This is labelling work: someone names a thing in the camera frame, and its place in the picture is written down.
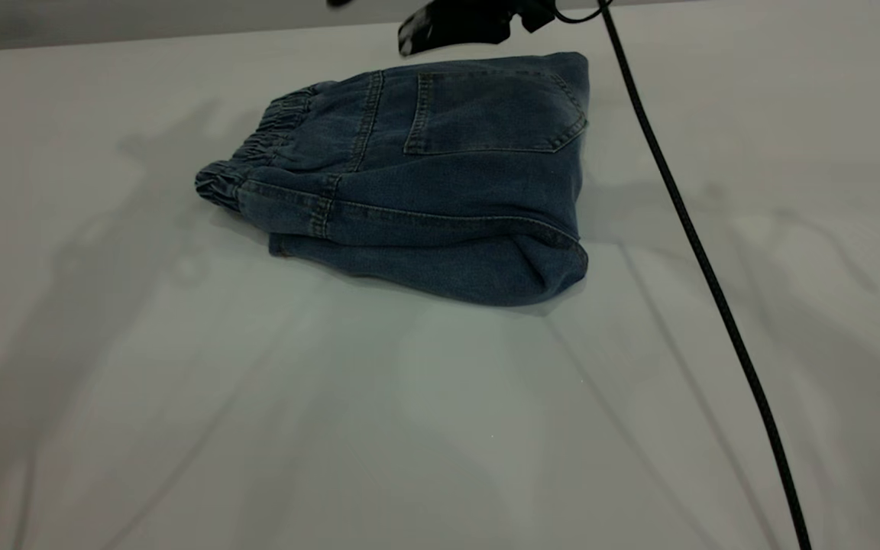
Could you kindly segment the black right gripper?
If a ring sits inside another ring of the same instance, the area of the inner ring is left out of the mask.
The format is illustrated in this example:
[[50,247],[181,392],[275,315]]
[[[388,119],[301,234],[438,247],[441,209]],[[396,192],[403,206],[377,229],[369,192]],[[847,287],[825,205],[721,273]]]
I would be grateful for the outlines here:
[[[341,9],[352,0],[328,0]],[[510,37],[510,22],[518,15],[529,34],[556,20],[555,1],[432,1],[400,25],[397,48],[409,58],[462,44],[500,44]]]

